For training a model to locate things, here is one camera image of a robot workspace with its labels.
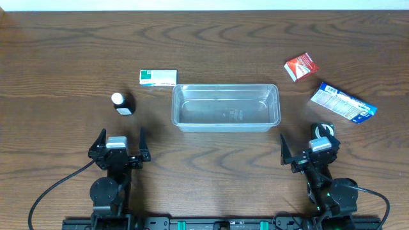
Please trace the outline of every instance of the white lid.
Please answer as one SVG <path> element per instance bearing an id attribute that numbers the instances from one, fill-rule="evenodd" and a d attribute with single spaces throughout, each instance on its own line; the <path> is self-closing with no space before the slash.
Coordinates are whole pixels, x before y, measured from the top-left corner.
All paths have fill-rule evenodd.
<path id="1" fill-rule="evenodd" d="M 112 100 L 112 102 L 114 102 L 114 104 L 120 105 L 120 104 L 123 103 L 123 101 L 124 101 L 125 99 L 123 98 L 123 96 L 122 96 L 120 93 L 114 93 L 114 94 L 111 96 L 111 100 Z"/>

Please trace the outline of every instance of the transparent tray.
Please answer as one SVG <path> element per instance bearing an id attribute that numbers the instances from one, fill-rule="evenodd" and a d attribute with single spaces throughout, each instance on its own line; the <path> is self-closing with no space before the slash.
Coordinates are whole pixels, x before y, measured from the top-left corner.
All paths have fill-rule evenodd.
<path id="1" fill-rule="evenodd" d="M 183 132 L 266 132 L 280 123 L 273 84 L 180 84 L 172 122 Z"/>

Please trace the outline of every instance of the black bottle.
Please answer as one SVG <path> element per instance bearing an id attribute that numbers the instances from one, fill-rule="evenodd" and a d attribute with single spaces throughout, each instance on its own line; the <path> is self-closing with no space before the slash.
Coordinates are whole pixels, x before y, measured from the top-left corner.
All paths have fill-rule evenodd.
<path id="1" fill-rule="evenodd" d="M 126 98 L 120 93 L 114 93 L 111 96 L 112 102 L 114 102 L 114 108 L 121 115 L 131 115 L 135 112 L 135 103 L 127 96 Z"/>

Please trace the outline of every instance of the red and white box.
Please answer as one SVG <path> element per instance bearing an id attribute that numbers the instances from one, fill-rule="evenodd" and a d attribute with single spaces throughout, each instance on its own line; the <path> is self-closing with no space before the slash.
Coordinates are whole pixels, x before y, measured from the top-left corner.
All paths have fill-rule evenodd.
<path id="1" fill-rule="evenodd" d="M 291 61 L 287 61 L 284 68 L 293 81 L 298 81 L 318 71 L 318 66 L 311 57 L 309 57 L 308 53 L 302 54 Z"/>

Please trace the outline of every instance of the table surface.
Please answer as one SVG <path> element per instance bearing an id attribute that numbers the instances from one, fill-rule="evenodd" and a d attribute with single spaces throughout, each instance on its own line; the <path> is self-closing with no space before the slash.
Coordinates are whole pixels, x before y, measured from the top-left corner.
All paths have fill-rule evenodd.
<path id="1" fill-rule="evenodd" d="M 408 229 L 409 20 L 403 11 L 20 12 L 0 27 L 0 222 L 26 229 L 49 186 L 90 159 L 102 128 L 137 147 L 146 129 L 152 161 L 134 172 L 131 209 L 174 217 L 308 214 L 304 175 L 280 165 L 279 134 L 307 147 L 312 122 L 335 125 L 333 177 L 388 197 L 386 229 Z M 285 61 L 308 52 L 320 70 L 297 83 Z M 177 69 L 180 84 L 276 84 L 281 124 L 263 133 L 183 133 L 171 123 L 172 88 L 142 88 L 140 69 Z M 309 99 L 327 82 L 377 106 L 361 125 Z M 110 96 L 130 91 L 133 116 Z M 92 165 L 50 192 L 36 229 L 92 212 Z M 357 214 L 384 202 L 359 194 Z"/>

